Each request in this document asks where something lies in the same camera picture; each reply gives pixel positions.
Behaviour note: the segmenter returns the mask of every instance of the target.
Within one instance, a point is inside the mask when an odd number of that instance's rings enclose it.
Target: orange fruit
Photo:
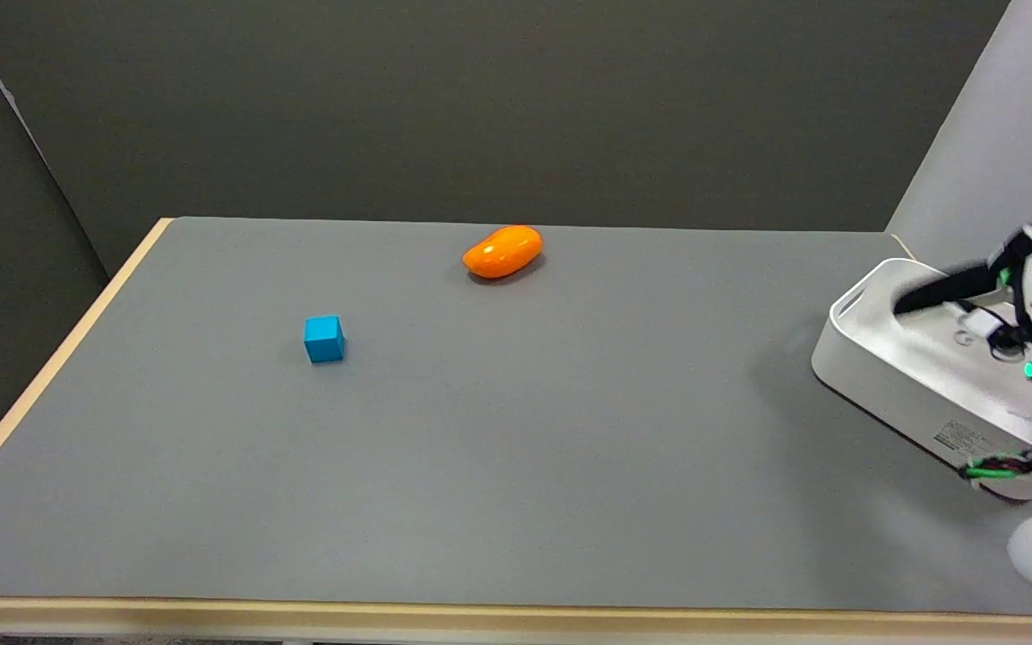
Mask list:
[[[480,278],[504,278],[526,266],[543,248],[536,228],[505,226],[467,249],[464,266]]]

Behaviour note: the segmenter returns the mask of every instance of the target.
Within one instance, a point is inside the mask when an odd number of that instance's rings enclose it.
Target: gray table surface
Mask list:
[[[892,237],[546,226],[472,281],[490,231],[169,225],[0,449],[0,595],[1032,613],[1032,506],[811,374]]]

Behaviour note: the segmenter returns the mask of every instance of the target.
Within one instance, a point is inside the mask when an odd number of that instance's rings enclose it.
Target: blue block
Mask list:
[[[304,351],[313,363],[327,363],[345,357],[345,334],[336,316],[304,320]]]

